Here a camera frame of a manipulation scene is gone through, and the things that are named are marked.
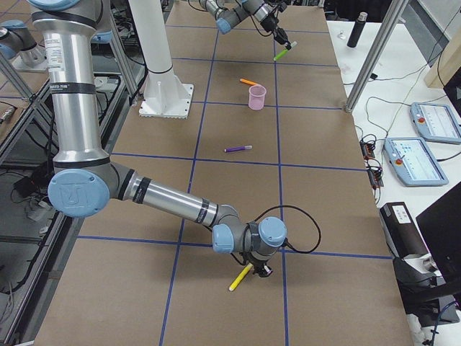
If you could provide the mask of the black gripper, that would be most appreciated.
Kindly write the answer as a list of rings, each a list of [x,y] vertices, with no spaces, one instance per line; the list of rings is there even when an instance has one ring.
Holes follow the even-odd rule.
[[[273,34],[275,41],[279,44],[286,44],[285,48],[290,50],[292,48],[292,43],[289,43],[287,33],[278,26],[278,23],[279,20],[275,16],[267,16],[261,21],[261,26],[266,32]]]
[[[254,275],[258,275],[260,278],[267,278],[273,273],[273,270],[267,264],[267,261],[257,259],[248,252],[241,252],[240,255],[242,256],[243,263],[245,265],[253,265]]]

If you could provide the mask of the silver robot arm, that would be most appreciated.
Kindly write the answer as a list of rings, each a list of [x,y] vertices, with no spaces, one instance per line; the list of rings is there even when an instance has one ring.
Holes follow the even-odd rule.
[[[256,30],[259,30],[256,24],[258,22],[259,26],[266,32],[266,34],[261,32],[261,35],[272,35],[274,40],[287,50],[291,50],[295,45],[290,42],[285,30],[279,26],[278,18],[278,15],[286,10],[290,1],[236,1],[232,8],[228,8],[224,1],[200,0],[198,1],[200,9],[192,6],[190,1],[188,3],[193,9],[210,13],[223,35],[229,33],[245,19],[250,18]]]
[[[277,217],[244,223],[231,205],[181,192],[112,163],[102,148],[91,40],[111,34],[110,1],[27,1],[32,23],[44,37],[49,88],[58,135],[48,198],[72,218],[100,212],[112,199],[131,200],[210,227],[218,253],[239,253],[262,278],[267,262],[286,245],[287,227]],[[140,115],[187,118],[194,86],[174,73],[159,1],[129,1],[143,53],[147,79]]]

